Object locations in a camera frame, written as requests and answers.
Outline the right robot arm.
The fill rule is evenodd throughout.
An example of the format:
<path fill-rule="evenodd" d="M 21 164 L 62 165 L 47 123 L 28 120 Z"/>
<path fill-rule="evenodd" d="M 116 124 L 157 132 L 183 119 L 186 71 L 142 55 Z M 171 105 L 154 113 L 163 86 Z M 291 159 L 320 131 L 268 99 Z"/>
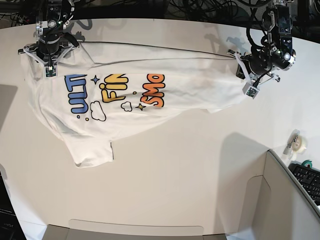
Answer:
<path fill-rule="evenodd" d="M 35 18 L 36 43 L 25 45 L 17 52 L 42 64 L 47 77 L 55 76 L 58 62 L 79 46 L 78 40 L 65 31 L 74 11 L 74 0 L 45 0 Z"/>

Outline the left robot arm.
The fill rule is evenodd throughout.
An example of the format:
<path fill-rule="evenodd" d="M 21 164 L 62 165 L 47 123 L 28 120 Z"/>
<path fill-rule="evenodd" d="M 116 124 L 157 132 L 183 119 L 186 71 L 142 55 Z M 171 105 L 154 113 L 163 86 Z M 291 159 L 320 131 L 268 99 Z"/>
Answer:
<path fill-rule="evenodd" d="M 248 26 L 245 29 L 251 52 L 241 54 L 230 49 L 228 53 L 238 62 L 236 76 L 246 81 L 243 88 L 245 94 L 250 91 L 257 92 L 264 76 L 279 81 L 280 78 L 273 71 L 287 71 L 295 63 L 293 20 L 289 7 L 291 2 L 291 0 L 258 0 L 256 3 L 241 1 L 251 9 Z M 258 45 L 251 36 L 251 27 L 258 8 L 262 7 L 265 7 L 261 19 L 263 37 Z"/>

